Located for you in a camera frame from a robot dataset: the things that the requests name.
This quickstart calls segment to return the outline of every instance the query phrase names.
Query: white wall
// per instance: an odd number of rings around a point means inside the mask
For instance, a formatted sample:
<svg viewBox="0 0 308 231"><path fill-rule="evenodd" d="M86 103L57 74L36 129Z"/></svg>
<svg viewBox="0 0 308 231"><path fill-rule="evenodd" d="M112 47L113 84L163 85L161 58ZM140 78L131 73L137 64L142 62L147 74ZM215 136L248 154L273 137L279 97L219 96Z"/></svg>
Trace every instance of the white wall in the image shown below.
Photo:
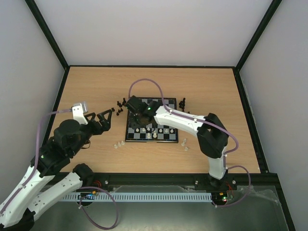
<svg viewBox="0 0 308 231"><path fill-rule="evenodd" d="M271 0L36 0L69 64L236 65Z"/></svg>
<svg viewBox="0 0 308 231"><path fill-rule="evenodd" d="M270 171L308 230L308 5L282 1L241 74Z"/></svg>
<svg viewBox="0 0 308 231"><path fill-rule="evenodd" d="M0 1L0 32L1 202L35 154L38 121L52 110L64 70L24 0Z"/></svg>

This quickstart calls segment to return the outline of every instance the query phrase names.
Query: wooden table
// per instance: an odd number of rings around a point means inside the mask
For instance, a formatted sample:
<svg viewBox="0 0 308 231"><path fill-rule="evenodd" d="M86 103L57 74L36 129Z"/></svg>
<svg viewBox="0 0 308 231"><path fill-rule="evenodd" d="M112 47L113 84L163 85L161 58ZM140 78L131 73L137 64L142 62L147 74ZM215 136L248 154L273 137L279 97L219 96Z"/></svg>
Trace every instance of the wooden table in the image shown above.
<svg viewBox="0 0 308 231"><path fill-rule="evenodd" d="M165 97L186 98L185 111L195 115L216 114L240 144L228 155L227 166L243 165L251 173L259 173L241 100L232 69L203 68L135 68L135 67L71 67L60 101L59 109L86 101L89 112L100 113L114 107L117 101L128 97L131 83L140 78L158 82ZM159 97L151 82L140 82L132 94L140 97ZM56 116L53 130L71 113ZM179 131L179 143L126 142L117 149L114 144L125 140L127 110L120 116L113 113L111 129L91 138L91 147L81 150L62 171L71 171L75 165L86 163L95 172L113 173L207 173L207 157L200 151L197 138ZM187 139L189 151L181 141ZM229 138L228 149L234 147ZM230 170L242 173L242 169Z"/></svg>

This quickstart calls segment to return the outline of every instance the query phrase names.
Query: black metal frame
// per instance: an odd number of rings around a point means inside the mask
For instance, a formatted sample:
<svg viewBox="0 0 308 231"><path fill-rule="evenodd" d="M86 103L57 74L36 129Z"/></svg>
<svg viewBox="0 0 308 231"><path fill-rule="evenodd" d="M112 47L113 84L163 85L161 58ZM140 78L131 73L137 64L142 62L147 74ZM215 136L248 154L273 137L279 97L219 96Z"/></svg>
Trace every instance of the black metal frame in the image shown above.
<svg viewBox="0 0 308 231"><path fill-rule="evenodd" d="M251 51L255 47L259 38L261 37L263 31L268 25L269 21L273 17L277 8L279 7L282 0L273 0L270 4L267 12L265 13L263 19L261 20L259 26L257 27L254 35L252 36L250 42L248 43L244 53L242 54L237 66L170 66L170 65L71 65L71 66L84 66L84 67L151 67L151 68L231 68L234 73L235 81L243 105L243 110L245 113L246 121L252 138L253 146L256 152L258 164L260 167L260 174L250 174L251 180L254 185L273 185L276 188L279 200L282 204L282 209L285 215L285 219L288 225L289 230L295 230L282 188L279 182L277 174L269 173L268 165L263 153L263 149L260 143L260 139L257 133L257 128L255 121L250 109L250 105L247 99L247 95L243 86L243 82L240 76L240 70L249 57ZM61 82L60 89L54 104L53 110L57 110L60 99L65 87L65 82L69 73L70 65L65 60L59 46L57 45L51 31L49 30L46 21L44 20L42 14L40 13L34 0L25 0L29 9L33 13L35 19L37 20L40 28L42 29L44 35L46 36L48 42L50 43L52 49L54 50L56 56L58 57L60 63L62 64L65 73L63 80ZM53 125L54 116L51 117L47 131L44 138L44 143L47 141L51 128ZM62 180L67 173L59 173L50 184L55 184ZM211 188L206 183L207 174L134 174L134 173L96 173L95 178L101 182L107 181L108 184L104 184L104 188L110 189L110 187L119 186L119 185L179 185L179 186L194 186L196 190L207 190L211 193L217 193L217 190ZM248 179L246 174L228 174L228 181L236 181L237 185L247 185Z"/></svg>

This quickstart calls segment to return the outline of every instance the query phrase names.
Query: perforated metal rail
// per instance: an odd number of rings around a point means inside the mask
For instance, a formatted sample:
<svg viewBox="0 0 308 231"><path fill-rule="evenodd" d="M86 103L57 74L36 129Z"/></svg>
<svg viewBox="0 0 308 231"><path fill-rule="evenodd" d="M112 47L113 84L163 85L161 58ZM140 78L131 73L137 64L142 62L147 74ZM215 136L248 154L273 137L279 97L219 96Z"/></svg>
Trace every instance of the perforated metal rail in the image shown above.
<svg viewBox="0 0 308 231"><path fill-rule="evenodd" d="M112 193L116 202L212 202L211 194L198 193L136 193L136 192L114 192ZM66 195L62 202L75 202L80 200L80 193L72 192ZM103 193L98 196L87 196L84 202L111 202L111 199Z"/></svg>

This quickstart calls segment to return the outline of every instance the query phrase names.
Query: purple cable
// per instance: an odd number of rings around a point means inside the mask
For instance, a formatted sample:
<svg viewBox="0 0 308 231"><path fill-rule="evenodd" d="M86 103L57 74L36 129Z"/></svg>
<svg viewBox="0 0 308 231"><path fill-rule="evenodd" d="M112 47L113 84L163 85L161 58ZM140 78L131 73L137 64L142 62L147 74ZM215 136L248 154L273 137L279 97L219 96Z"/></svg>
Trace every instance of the purple cable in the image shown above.
<svg viewBox="0 0 308 231"><path fill-rule="evenodd" d="M235 165L235 166L229 167L228 169L232 169L232 168L236 168L236 167L241 167L242 169L244 169L247 172L247 175L248 175L248 189L247 189L247 191L245 192L244 196L241 197L241 199L239 199L238 201L236 201L232 204L229 204L229 205L217 205L214 202L212 202L212 204L215 205L215 207L225 208L225 207L230 207L230 206L236 205L236 204L240 203L250 193L251 178L250 178L250 174L249 174L248 170L241 165Z"/></svg>
<svg viewBox="0 0 308 231"><path fill-rule="evenodd" d="M34 168L30 174L30 176L25 180L24 183L22 183L22 186L26 186L27 183L32 179L32 177L35 174L35 171L37 170L38 167L38 163L39 163L39 136L40 136L40 131L41 131L41 127L42 127L42 123L45 121L46 117L51 116L53 114L57 114L57 113L64 113L64 112L70 112L71 109L65 109L65 110L61 110L61 111L55 111L55 112L50 112L48 114L46 114L45 116L42 117L42 119L39 122L38 125L38 129L37 129L37 139L36 139L36 148L35 148L35 162L34 162ZM14 194L10 197L10 199L6 202L6 204L3 206L3 208L0 211L0 214L2 214L6 208L9 206L9 204L12 202L12 200L18 195L18 193L22 190L22 188L17 189Z"/></svg>
<svg viewBox="0 0 308 231"><path fill-rule="evenodd" d="M167 111L172 110L172 108L168 108L167 105L165 104L165 102L164 102L163 91L162 91L162 89L160 88L160 86L158 85L158 83L156 83L154 80L149 79L149 78L141 78L141 79L138 79L138 80L136 80L135 82L133 82L133 83L131 84L129 90L128 90L128 98L130 98L130 92L131 92L132 87L133 87L136 83L138 83L138 82L140 82L140 81L150 81L150 82L154 83L154 84L158 87L158 89L159 89L160 96L161 96L161 98L162 98L162 102L163 102L164 108L165 108ZM179 117L185 118L185 119L189 119L189 120L192 120L192 121L194 120L193 117L190 117L190 116L188 116L188 115L182 115L182 114L180 114L180 113L176 113L176 112L173 112L173 111L171 112L171 114L173 114L173 115L175 115L175 116L179 116ZM236 137L233 136L233 135L232 135L230 132L228 132L226 129L223 129L223 128L217 126L216 124L213 124L213 123L207 122L207 121L205 121L205 120L201 120L201 119L197 119L197 122L201 122L201 123L204 123L204 124L208 124L209 126L212 126L212 127L214 127L214 128L217 128L218 130L221 130L222 132L226 133L228 136L230 136L230 137L234 140L234 142L235 142L235 148L233 148L233 149L231 149L231 150L228 150L228 151L225 151L224 154L234 152L234 151L236 151L236 150L239 148L239 142L237 141Z"/></svg>
<svg viewBox="0 0 308 231"><path fill-rule="evenodd" d="M103 193L105 193L105 194L107 194L107 195L109 196L109 198L113 201L113 203L114 203L114 205L115 205L115 208L116 208L116 209L115 209L115 211L116 211L116 218L115 218L115 220L116 220L116 221L115 221L114 224L113 224L112 226L110 226L109 228L98 225L97 223L95 223L95 221L93 221L93 220L90 218L90 216L87 214L86 210L85 210L85 209L83 208L83 206L81 205L81 202L82 202L82 200L84 199L84 197L82 197L82 198L80 199L79 205L80 205L80 208L82 209L82 211L86 214L88 220L89 220L95 227L97 227L97 228L99 228L99 229L101 229L101 230L111 230L111 229L113 229L113 228L116 226L117 221L118 221L118 219L119 219L119 208L118 208L118 206L117 206L117 204L116 204L114 198L112 197L112 195L111 195L109 192L107 192L106 190L101 189L101 188L97 188L97 187L81 187L80 189L96 189L96 190L99 190L99 191L101 191L101 192L103 192Z"/></svg>

